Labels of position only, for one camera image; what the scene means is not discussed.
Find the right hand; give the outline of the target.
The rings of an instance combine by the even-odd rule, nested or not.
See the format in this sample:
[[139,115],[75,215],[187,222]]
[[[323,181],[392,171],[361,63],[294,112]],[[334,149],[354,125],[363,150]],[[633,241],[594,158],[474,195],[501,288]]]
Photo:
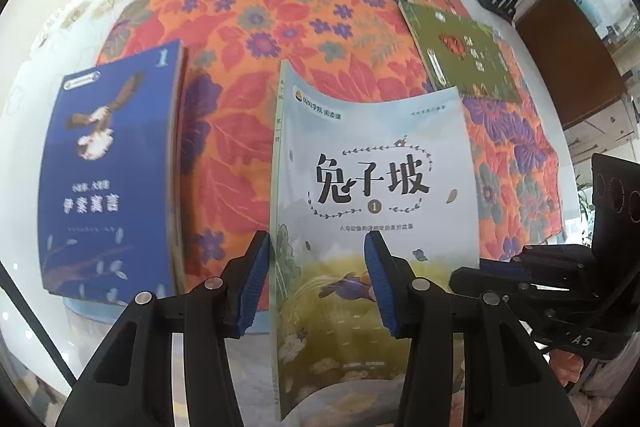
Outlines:
[[584,360],[576,353],[562,350],[550,352],[549,365],[563,387],[568,384],[576,384],[582,376]]

